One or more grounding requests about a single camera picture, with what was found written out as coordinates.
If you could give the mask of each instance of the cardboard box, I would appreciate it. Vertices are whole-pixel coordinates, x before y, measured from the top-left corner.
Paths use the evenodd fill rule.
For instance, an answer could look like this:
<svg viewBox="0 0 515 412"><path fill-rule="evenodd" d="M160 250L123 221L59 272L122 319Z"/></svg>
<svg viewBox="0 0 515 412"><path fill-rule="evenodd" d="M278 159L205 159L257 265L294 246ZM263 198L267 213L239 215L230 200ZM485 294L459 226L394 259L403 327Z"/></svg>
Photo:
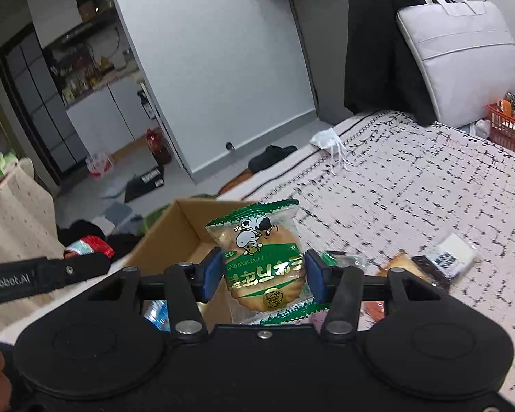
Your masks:
<svg viewBox="0 0 515 412"><path fill-rule="evenodd" d="M188 198L174 201L133 250L127 262L142 275L161 274L179 262L200 263L217 246L204 226L239 207L253 202ZM214 298L199 304L208 330L217 323L230 323L227 286L221 280Z"/></svg>

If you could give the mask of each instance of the kitchen counter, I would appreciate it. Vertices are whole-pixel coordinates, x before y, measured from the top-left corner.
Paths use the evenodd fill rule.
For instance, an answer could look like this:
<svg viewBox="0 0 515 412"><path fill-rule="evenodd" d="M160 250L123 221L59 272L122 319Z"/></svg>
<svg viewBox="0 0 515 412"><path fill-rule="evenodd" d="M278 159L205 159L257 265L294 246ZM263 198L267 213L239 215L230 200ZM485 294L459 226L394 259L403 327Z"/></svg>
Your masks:
<svg viewBox="0 0 515 412"><path fill-rule="evenodd" d="M74 105L78 104L80 101L84 100L88 96L92 95L96 91L102 90L107 85L118 82L121 79L124 79L127 76L130 76L139 71L139 66L135 60L132 60L126 64L124 68L119 68L112 70L110 73L107 73L103 78L99 81L99 83L92 87L92 89L87 90L85 93L78 96L75 100L70 101L65 104L65 108L71 108Z"/></svg>

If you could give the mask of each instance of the black shoe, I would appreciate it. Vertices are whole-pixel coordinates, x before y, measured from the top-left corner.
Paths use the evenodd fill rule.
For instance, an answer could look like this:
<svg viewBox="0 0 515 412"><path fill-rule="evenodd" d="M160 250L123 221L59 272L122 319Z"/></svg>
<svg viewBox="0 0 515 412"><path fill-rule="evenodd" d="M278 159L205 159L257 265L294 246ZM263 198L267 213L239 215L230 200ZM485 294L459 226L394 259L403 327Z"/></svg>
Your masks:
<svg viewBox="0 0 515 412"><path fill-rule="evenodd" d="M269 146L265 151L250 160L248 163L248 170L253 174L261 172L274 166L276 163L282 161L288 155L294 153L298 148L296 146L279 147Z"/></svg>

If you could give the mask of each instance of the red plastic basket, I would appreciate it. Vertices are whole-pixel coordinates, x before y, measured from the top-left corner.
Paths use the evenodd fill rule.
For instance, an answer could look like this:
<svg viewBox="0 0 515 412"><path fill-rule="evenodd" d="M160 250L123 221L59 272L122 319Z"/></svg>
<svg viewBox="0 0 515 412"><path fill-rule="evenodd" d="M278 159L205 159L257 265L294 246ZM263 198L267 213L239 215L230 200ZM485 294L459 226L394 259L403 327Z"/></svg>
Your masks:
<svg viewBox="0 0 515 412"><path fill-rule="evenodd" d="M497 104L487 105L492 122L490 140L499 146L515 152L515 119L504 115Z"/></svg>

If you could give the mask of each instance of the gray door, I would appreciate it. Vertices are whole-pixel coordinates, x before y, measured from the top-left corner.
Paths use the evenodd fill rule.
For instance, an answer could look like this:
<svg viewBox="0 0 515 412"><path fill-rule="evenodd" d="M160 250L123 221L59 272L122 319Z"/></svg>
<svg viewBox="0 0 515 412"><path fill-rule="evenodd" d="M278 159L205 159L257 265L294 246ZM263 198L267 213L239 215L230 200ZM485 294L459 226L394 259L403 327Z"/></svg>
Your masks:
<svg viewBox="0 0 515 412"><path fill-rule="evenodd" d="M292 0L317 105L333 125L352 116L343 106L349 0Z"/></svg>

